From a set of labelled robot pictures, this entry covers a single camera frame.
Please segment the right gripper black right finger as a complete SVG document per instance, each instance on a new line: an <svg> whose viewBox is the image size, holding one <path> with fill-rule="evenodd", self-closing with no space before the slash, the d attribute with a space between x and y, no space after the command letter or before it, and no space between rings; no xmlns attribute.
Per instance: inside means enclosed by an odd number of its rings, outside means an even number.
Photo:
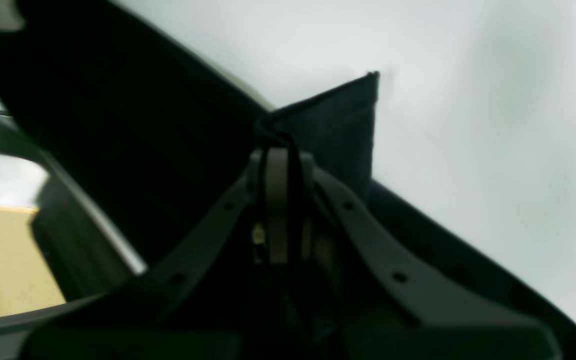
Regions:
<svg viewBox="0 0 576 360"><path fill-rule="evenodd" d="M308 152L299 152L299 164L302 178L302 220L300 259L303 262L313 258L320 237L323 235L325 217L320 212L319 199L314 180L316 161Z"/></svg>

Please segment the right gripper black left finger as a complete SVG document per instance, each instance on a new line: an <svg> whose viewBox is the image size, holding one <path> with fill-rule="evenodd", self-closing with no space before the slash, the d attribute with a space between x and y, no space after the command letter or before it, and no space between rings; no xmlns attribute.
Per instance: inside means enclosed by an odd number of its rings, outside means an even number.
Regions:
<svg viewBox="0 0 576 360"><path fill-rule="evenodd" d="M289 174L289 153L285 148L257 148L251 153L247 193L253 210L251 243L254 264L288 263Z"/></svg>

